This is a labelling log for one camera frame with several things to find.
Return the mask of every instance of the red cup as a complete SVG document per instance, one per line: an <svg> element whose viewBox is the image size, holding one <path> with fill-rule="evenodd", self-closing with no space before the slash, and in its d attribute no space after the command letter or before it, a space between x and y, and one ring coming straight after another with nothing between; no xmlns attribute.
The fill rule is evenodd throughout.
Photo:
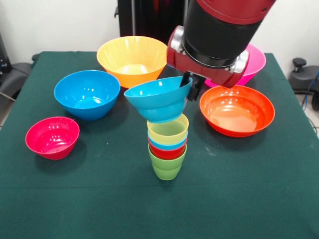
<svg viewBox="0 0 319 239"><path fill-rule="evenodd" d="M151 141L149 140L150 150L151 150L152 154L155 157L160 158L160 159L164 159L164 160L172 160L172 159L176 159L176 158L179 158L180 156L182 156L184 151L185 151L186 142L180 148L177 148L174 150L162 150L162 149L156 148L154 145L152 145Z"/></svg>
<svg viewBox="0 0 319 239"><path fill-rule="evenodd" d="M32 126L25 136L28 148L47 159L65 158L80 134L79 125L67 117L51 117Z"/></svg>

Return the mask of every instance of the plastic cup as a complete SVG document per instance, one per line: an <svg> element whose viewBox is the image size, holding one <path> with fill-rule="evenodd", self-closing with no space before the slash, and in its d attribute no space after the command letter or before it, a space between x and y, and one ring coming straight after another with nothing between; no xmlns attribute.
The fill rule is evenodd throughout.
<svg viewBox="0 0 319 239"><path fill-rule="evenodd" d="M157 158L152 154L150 150L150 145L148 145L148 148L149 148L150 158L152 161L152 166L156 176L161 180L174 179L178 175L181 165L184 161L184 158L187 152L187 145L185 147L185 151L183 155L173 160L164 160L164 159Z"/></svg>
<svg viewBox="0 0 319 239"><path fill-rule="evenodd" d="M148 137L148 141L150 144L152 144L153 146L155 146L156 148L159 148L161 150L175 150L175 149L178 149L180 147L182 147L183 145L186 144L187 142L187 136L185 137L185 139L183 141L181 141L180 143L177 143L177 144L171 144L171 145L164 145L164 144L159 144L159 143L156 143L154 142L150 137Z"/></svg>
<svg viewBox="0 0 319 239"><path fill-rule="evenodd" d="M165 123L147 122L149 137L156 143L163 145L177 144L185 139L188 133L188 118L181 114L180 117Z"/></svg>
<svg viewBox="0 0 319 239"><path fill-rule="evenodd" d="M154 145L150 143L150 150L152 154L155 157L164 159L164 160L173 160L182 156L185 151L185 147L186 147L186 141L182 147L174 149L174 150L162 150L162 149L156 148Z"/></svg>

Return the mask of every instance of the pink bowl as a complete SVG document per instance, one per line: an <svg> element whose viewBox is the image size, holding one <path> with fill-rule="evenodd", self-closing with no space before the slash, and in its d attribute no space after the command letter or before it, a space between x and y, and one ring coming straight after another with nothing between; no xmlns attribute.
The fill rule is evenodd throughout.
<svg viewBox="0 0 319 239"><path fill-rule="evenodd" d="M25 143L34 153L51 160L65 158L80 134L79 125L67 117L51 117L32 126Z"/></svg>
<svg viewBox="0 0 319 239"><path fill-rule="evenodd" d="M237 85L246 85L258 72L260 72L266 65L265 54L253 44L248 44L246 50L249 51L249 60L244 75L238 81ZM210 79L206 79L205 84L210 87L218 86L212 83Z"/></svg>

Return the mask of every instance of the bowl rim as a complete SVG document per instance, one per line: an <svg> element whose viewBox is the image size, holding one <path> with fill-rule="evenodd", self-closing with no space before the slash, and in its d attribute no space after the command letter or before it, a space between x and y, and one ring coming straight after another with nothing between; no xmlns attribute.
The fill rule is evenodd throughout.
<svg viewBox="0 0 319 239"><path fill-rule="evenodd" d="M41 123L41 122L43 122L43 121L47 121L47 120L50 120L50 119L56 119L56 118L59 118L59 119L61 119L61 118L62 118L62 119L67 119L67 120L71 121L72 123L75 123L75 125L76 125L77 135L76 135L76 137L74 138L74 140L72 141L72 143L69 145L69 147L70 147L71 145L73 145L73 144L78 140L79 135L80 135L80 126L78 125L78 123L77 123L76 121L74 121L73 119L70 119L70 118L68 118L68 117L64 117L64 116L54 116L54 117L45 118L45 119L42 119L42 120L38 121L38 122L35 123L34 125L32 125L32 126L29 128L29 130L27 131L27 133L25 134L25 138L24 138L25 144L26 144L26 146L27 146L32 152L34 152L34 153L36 153L36 154L52 155L52 154L56 154L56 153L62 152L62 151L64 151L64 150L66 150L67 148L69 148L69 147L67 147L67 148L62 149L62 150L60 150L60 151L52 152L52 153L43 153L43 152L36 151L36 150L32 149L32 148L30 147L30 145L28 144L27 140L26 140L26 138L27 138L28 134L30 133L30 131L31 131L37 124L39 124L39 123Z"/></svg>
<svg viewBox="0 0 319 239"><path fill-rule="evenodd" d="M275 119L276 110L275 110L275 107L274 107L273 103L271 102L271 100L270 100L267 96L265 96L263 93L261 93L261 92L255 90L255 89L253 89L253 88L250 88L250 87L247 87L247 86L240 86L240 85L236 85L235 87L246 88L246 89L248 89L249 91L252 91L252 92L254 92L254 93L256 93L256 94L261 95L264 99L266 99L266 101L268 101L268 102L270 103L271 108L272 108L272 111L273 111L273 115L272 115L271 120L270 120L266 125L262 126L261 128L254 129L253 131L241 132L241 131L234 131L234 130L229 130L229 129L223 128L223 127L221 127L221 126L219 126L219 125L216 125L216 124L213 123L212 121L210 121L209 118L208 118L208 115L203 111L202 100L203 100L204 96L205 96L206 94L208 94L208 92L214 91L214 90L219 89L219 88L224 88L223 86L216 86L216 87L210 88L210 89L208 89L208 90L201 96L200 101L199 101L199 108L200 108L200 111L201 111L202 115L203 115L203 116L206 118L206 120L209 121L210 123L212 123L212 124L214 124L214 125L216 125L216 126L222 128L222 129L224 129L224 130L227 130L227 131L229 131L229 132L235 132L235 133L258 133L258 132L260 132L260 131L263 131L263 130L264 130L265 128L267 128L267 127L274 121L274 119Z"/></svg>
<svg viewBox="0 0 319 239"><path fill-rule="evenodd" d="M183 76L165 77L165 78L160 78L160 79L156 79L156 80L153 80L153 81L148 81L148 82L144 82L144 83L138 84L138 85L136 85L136 86L133 86L133 87L127 89L127 90L124 92L124 97L125 97L125 98L135 98L135 99L138 98L138 99L141 99L141 98L145 98L145 97L153 97L153 96L158 96L158 95L164 95L164 94L171 93L171 92L173 92L173 91L176 91L176 89L170 90L170 91L167 91L167 92L164 92L164 93L158 93L158 94L150 95L150 96L128 96L128 95L127 95L127 91L129 91L129 90L131 90L131 89L133 89L133 88L135 88L135 87L139 87L139 86L141 86L141 85L146 85L146 84L151 84L151 83L156 82L156 81L168 80L168 79L172 79L172 78L180 78L180 80L182 80ZM186 85L184 85L184 86L182 86L182 87L179 87L179 88L177 88L177 89L186 88L186 87L188 87L188 85L192 85L192 83L193 83L193 78L190 77L190 78L189 78L189 82L188 82Z"/></svg>
<svg viewBox="0 0 319 239"><path fill-rule="evenodd" d="M165 43L163 43L163 42L161 42L160 40L157 40L157 39L155 39L155 38L152 38L152 37L148 37L148 36L121 36L121 37L117 37L117 38L111 39L111 40L105 42L102 46L99 47L99 49L98 49L97 52L96 52L96 59L97 59L97 61L99 62L99 64L100 64L103 68L106 68L106 67L101 63L101 60L100 60L100 57L99 57L99 53L102 51L102 48L103 48L105 45L110 44L110 43L112 43L112 42L114 42L114 41L118 41L118 40L121 39L121 38L137 38L137 37L148 38L148 39L151 39L151 40L153 40L153 41L157 41L157 42L159 42L159 43L165 45L166 51L167 51L167 45L166 45ZM149 74L149 73L153 73L153 72L155 72L155 71L158 71L158 70L164 68L165 65L167 65L167 61L166 61L166 63L165 63L163 66L160 66L160 67L156 68L155 70L152 70L152 71L147 72L147 73L145 73L145 74ZM117 72L117 71L114 71L114 70L109 70L109 71L112 71L112 72L114 72L114 73L116 73L116 74L120 74L120 75L123 75L123 76L128 76L128 75L135 75L135 76L136 76L136 75L137 75L137 76L138 76L138 75L145 75L145 74L123 74L123 73L120 73L120 72Z"/></svg>
<svg viewBox="0 0 319 239"><path fill-rule="evenodd" d="M264 67L265 67L265 65L267 64L267 58L266 58L266 55L265 55L265 53L262 51L262 50L260 50L260 48L259 47L257 47L257 46L255 46L254 44L251 44L251 43L249 43L248 45L247 45L247 47L246 47L246 49L247 48L254 48L255 50L257 50L259 53L261 53L260 55L262 55L262 57L263 57L263 64L257 69L257 70L255 70L254 72L252 72L252 73L249 73L249 74L243 74L243 77L244 76L251 76L251 75L254 75L254 74L257 74L258 72L260 72Z"/></svg>
<svg viewBox="0 0 319 239"><path fill-rule="evenodd" d="M158 133L154 132L154 131L152 130L151 126L150 126L150 124L156 124L156 123L151 123L150 121L147 121L148 130L151 131L151 132L152 132L154 135L156 135L157 137L167 137L167 138L178 137L178 136L184 134L186 131L188 131L188 127L189 127L189 120L188 120L187 116L184 115L183 113L182 113L178 118L176 118L176 119L174 119L174 120L172 120L172 121L175 121L175 120L179 119L180 117L186 119L186 127L185 127L185 129L184 129L182 132L180 132L180 133L178 133L178 134L169 135L169 136L165 136L165 135L158 134Z"/></svg>
<svg viewBox="0 0 319 239"><path fill-rule="evenodd" d="M112 77L116 80L116 82L118 83L118 87L119 87L118 90L117 90L117 93L115 94L115 96L112 97L110 100L106 101L105 103L99 105L99 106L94 106L94 107L90 107L90 108L77 108L77 107L68 106L68 105L62 103L62 102L57 98L57 96L56 96L56 89L57 89L58 85L61 84L61 82L62 82L63 80L65 80L67 77L72 76L72 75L76 75L76 74L80 74L80 73L83 73L83 72L94 72L94 73L96 73L96 72L102 72L103 74L105 73L105 74L108 75L108 76L112 76ZM111 102L112 100L114 100L114 99L119 95L120 91L121 91L121 84L120 84L119 80L118 80L115 76L113 76L112 74L107 73L107 72L105 72L105 71L100 71L100 70L84 70L84 71L76 71L76 72L73 72L73 73L71 73L71 74L69 74L69 75L63 77L63 78L62 78L61 80L59 80L59 82L55 85L53 93L54 93L55 99L56 99L62 106L64 106L64 107L68 107L68 108L71 108L71 109L77 109L77 110L89 110L89 109L95 109L95 108L98 108L98 107L102 107L102 106L106 105L107 103Z"/></svg>
<svg viewBox="0 0 319 239"><path fill-rule="evenodd" d="M161 159L161 158L156 157L156 156L152 153L152 151L151 151L151 149L150 149L150 144L148 144L148 149L149 149L149 153L150 153L154 158L159 159L159 160L161 160L161 161L174 162L174 161L179 160L179 159L182 158L182 157L185 157L186 152L187 152L187 144L185 145L184 153L183 153L180 157L175 158L175 159Z"/></svg>

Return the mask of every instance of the light blue cup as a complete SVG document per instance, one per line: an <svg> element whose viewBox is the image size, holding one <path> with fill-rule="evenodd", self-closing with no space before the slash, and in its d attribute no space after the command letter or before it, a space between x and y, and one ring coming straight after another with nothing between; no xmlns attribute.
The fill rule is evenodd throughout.
<svg viewBox="0 0 319 239"><path fill-rule="evenodd" d="M54 88L56 100L82 120L97 120L113 107L120 82L104 71L79 71L64 77Z"/></svg>
<svg viewBox="0 0 319 239"><path fill-rule="evenodd" d="M156 143L155 141L152 140L149 133L148 133L148 140L149 140L149 143L151 143L156 148L161 149L161 150L165 150L165 151L170 151L170 150L175 150L175 149L182 147L187 142L187 136L188 136L188 132L187 132L186 137L183 139L183 141L181 141L177 144L171 144L171 145L164 145L164 144Z"/></svg>
<svg viewBox="0 0 319 239"><path fill-rule="evenodd" d="M193 79L179 87L182 76L163 78L132 87L125 98L151 123L163 123L178 118L183 112Z"/></svg>

